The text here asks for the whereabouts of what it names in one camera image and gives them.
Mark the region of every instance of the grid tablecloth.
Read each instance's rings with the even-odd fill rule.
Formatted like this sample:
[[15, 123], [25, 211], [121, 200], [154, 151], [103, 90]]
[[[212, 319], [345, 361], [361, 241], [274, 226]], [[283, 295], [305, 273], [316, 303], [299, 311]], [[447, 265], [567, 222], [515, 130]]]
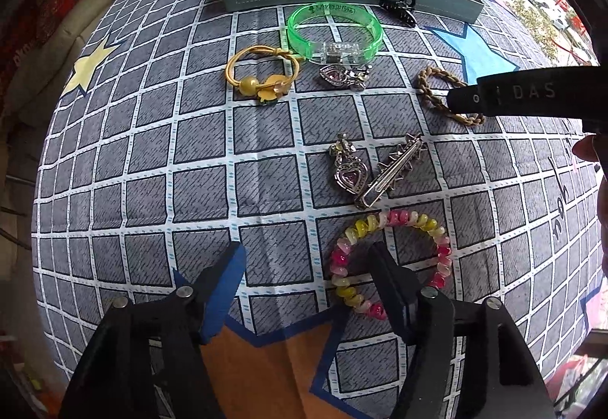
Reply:
[[[548, 65], [508, 10], [483, 1], [474, 26], [417, 13], [415, 29], [365, 6], [385, 30], [365, 92], [328, 88], [306, 63], [288, 96], [260, 106], [227, 88], [223, 69], [245, 46], [287, 46], [282, 28], [295, 6], [226, 14], [221, 0], [116, 0], [83, 56], [99, 43], [119, 47], [86, 94], [60, 100], [36, 185], [34, 281], [56, 365], [71, 376], [112, 298], [139, 303], [166, 294], [173, 270], [194, 279], [229, 240], [248, 253], [227, 322], [239, 334], [275, 335], [326, 310], [336, 302], [331, 246], [362, 215], [333, 182], [329, 144], [348, 133], [375, 170], [406, 133], [421, 132], [429, 150], [378, 208], [406, 206], [446, 225], [456, 259], [445, 292], [467, 301], [500, 297], [543, 376], [551, 375], [584, 337], [580, 300], [601, 281], [595, 172], [570, 152], [580, 122], [488, 118], [466, 129], [413, 89], [427, 65], [466, 76], [463, 63], [476, 53], [456, 51], [442, 32], [472, 30], [491, 54], [520, 68]], [[314, 21], [303, 29], [308, 38], [362, 35], [345, 20]], [[280, 60], [251, 57], [236, 77], [263, 81], [284, 70]], [[387, 229], [363, 245], [376, 240], [421, 278], [432, 273], [432, 242], [420, 232]], [[353, 255], [351, 271], [374, 299], [364, 252]], [[388, 322], [359, 316], [349, 317], [336, 345], [311, 392], [355, 417], [387, 417], [412, 349]], [[463, 353], [458, 339], [448, 417]], [[171, 414], [162, 393], [159, 404]]]

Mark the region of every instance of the finger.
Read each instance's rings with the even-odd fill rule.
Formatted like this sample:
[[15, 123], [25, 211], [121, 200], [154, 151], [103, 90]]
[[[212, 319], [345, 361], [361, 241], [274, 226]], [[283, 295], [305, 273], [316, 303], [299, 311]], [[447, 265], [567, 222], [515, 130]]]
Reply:
[[606, 177], [602, 177], [600, 190], [598, 191], [598, 220], [604, 229], [608, 229], [608, 183]]
[[601, 239], [602, 239], [602, 251], [604, 252], [604, 257], [602, 258], [602, 271], [606, 278], [608, 278], [608, 227], [603, 227], [601, 229]]
[[595, 154], [593, 136], [585, 136], [577, 141], [572, 147], [572, 154], [586, 162], [597, 162], [598, 156]]

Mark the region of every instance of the tree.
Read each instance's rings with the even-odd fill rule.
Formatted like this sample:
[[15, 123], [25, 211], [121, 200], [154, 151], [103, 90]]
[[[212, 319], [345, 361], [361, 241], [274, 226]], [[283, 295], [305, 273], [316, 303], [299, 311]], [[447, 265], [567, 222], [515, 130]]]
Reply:
[[507, 2], [507, 5], [519, 17], [543, 53], [549, 59], [557, 61], [557, 47], [553, 43], [553, 39], [557, 36], [557, 31], [553, 28], [552, 24], [536, 9], [527, 8], [524, 0], [513, 0], [512, 2]]

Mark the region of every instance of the pink bead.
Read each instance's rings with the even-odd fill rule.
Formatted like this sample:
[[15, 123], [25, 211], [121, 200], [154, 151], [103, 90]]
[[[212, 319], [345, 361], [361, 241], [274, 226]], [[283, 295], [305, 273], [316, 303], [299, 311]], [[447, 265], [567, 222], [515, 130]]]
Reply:
[[364, 300], [361, 303], [361, 306], [359, 306], [358, 308], [354, 308], [354, 312], [361, 313], [361, 314], [367, 314], [367, 311], [369, 311], [371, 307], [372, 307], [372, 303], [368, 300]]
[[437, 273], [439, 273], [444, 278], [448, 278], [448, 276], [452, 274], [452, 269], [447, 264], [437, 263], [436, 269]]
[[338, 266], [337, 264], [332, 264], [329, 267], [329, 271], [338, 276], [348, 275], [348, 270], [343, 266]]
[[346, 266], [348, 264], [348, 258], [340, 249], [334, 249], [331, 253], [331, 261], [337, 266]]
[[387, 225], [389, 227], [394, 227], [396, 225], [399, 225], [399, 212], [398, 211], [393, 210], [388, 214]]
[[435, 272], [433, 273], [433, 278], [431, 278], [431, 281], [428, 283], [428, 285], [430, 287], [435, 287], [437, 290], [440, 290], [446, 286], [446, 279], [443, 278], [439, 273]]
[[344, 252], [344, 254], [350, 254], [350, 243], [345, 237], [340, 237], [336, 241], [336, 245]]
[[381, 304], [372, 304], [372, 307], [367, 311], [367, 316], [372, 318], [381, 319], [384, 314], [384, 308]]
[[435, 243], [437, 246], [449, 246], [450, 238], [447, 235], [442, 235], [438, 237], [434, 237]]
[[401, 225], [405, 225], [406, 223], [409, 222], [410, 219], [410, 212], [407, 211], [406, 209], [401, 210], [401, 212], [399, 213], [399, 223]]
[[449, 246], [437, 246], [437, 255], [440, 258], [444, 258], [452, 254], [452, 249]]

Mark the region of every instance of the green plastic bangle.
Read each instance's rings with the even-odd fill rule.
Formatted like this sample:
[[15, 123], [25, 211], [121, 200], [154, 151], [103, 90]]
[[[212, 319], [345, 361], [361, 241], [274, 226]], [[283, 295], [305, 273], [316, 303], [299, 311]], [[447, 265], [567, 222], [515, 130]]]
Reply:
[[[358, 43], [309, 41], [298, 33], [298, 28], [308, 19], [321, 16], [346, 18], [367, 29], [373, 41], [361, 48]], [[318, 2], [300, 7], [287, 21], [287, 38], [291, 49], [314, 63], [362, 64], [375, 57], [382, 43], [384, 31], [376, 16], [366, 10], [341, 2]]]

